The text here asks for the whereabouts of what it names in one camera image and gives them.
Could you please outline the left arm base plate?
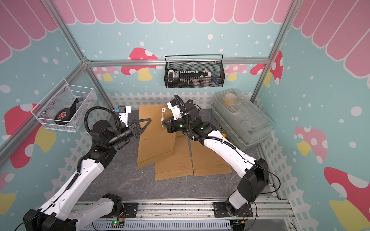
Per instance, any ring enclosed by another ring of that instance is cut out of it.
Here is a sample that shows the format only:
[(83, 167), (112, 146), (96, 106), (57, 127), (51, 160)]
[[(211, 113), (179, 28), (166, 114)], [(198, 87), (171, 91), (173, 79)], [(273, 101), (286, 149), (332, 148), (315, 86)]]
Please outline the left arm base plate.
[(114, 203), (113, 210), (108, 215), (104, 215), (101, 218), (136, 218), (138, 212), (138, 203)]

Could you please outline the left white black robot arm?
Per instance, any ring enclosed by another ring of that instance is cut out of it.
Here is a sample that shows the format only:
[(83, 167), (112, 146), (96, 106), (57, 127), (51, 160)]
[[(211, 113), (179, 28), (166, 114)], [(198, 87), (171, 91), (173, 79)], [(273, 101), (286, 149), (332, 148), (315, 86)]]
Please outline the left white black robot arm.
[[(112, 114), (113, 128), (109, 121), (99, 120), (89, 127), (89, 114), (103, 110)], [(77, 163), (77, 169), (62, 188), (38, 210), (30, 209), (23, 217), (22, 225), (28, 231), (79, 231), (103, 216), (121, 218), (127, 212), (120, 196), (107, 193), (84, 210), (71, 215), (76, 202), (85, 190), (113, 160), (117, 150), (122, 149), (131, 138), (139, 138), (151, 123), (150, 118), (133, 120), (128, 126), (122, 124), (119, 116), (102, 106), (88, 109), (84, 126), (92, 137), (92, 146)]]

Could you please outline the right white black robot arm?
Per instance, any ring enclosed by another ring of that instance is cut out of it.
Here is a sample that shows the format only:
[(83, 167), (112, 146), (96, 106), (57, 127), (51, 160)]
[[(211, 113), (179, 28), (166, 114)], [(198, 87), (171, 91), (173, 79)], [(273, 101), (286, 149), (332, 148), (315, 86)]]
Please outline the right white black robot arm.
[(264, 193), (269, 185), (269, 171), (267, 162), (255, 159), (242, 152), (229, 142), (221, 132), (210, 122), (203, 121), (199, 109), (192, 100), (184, 102), (179, 95), (169, 101), (167, 107), (172, 117), (161, 122), (168, 133), (182, 132), (190, 140), (199, 142), (211, 149), (226, 161), (239, 175), (241, 181), (232, 195), (225, 202), (227, 213), (234, 217), (242, 211), (245, 204), (252, 203)]

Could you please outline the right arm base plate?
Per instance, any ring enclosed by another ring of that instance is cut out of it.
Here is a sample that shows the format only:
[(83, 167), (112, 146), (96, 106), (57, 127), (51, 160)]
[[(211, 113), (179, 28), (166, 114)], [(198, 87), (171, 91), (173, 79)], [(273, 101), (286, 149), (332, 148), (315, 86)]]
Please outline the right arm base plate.
[(252, 218), (253, 211), (249, 202), (241, 208), (234, 208), (228, 202), (214, 202), (212, 210), (216, 218)]

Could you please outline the brown kraft file bag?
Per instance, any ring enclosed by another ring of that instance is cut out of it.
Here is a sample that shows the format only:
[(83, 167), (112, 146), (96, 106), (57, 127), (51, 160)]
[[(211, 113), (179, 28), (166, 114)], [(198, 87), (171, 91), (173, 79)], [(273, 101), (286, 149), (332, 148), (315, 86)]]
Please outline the brown kraft file bag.
[(185, 136), (176, 137), (172, 154), (155, 163), (155, 181), (193, 174), (188, 138)]
[(232, 173), (231, 166), (213, 150), (198, 141), (191, 141), (190, 146), (194, 176), (200, 177)]
[(140, 105), (139, 118), (150, 118), (151, 122), (140, 135), (137, 169), (159, 162), (173, 153), (175, 134), (168, 133), (161, 124), (162, 119), (172, 117), (172, 112), (166, 105)]

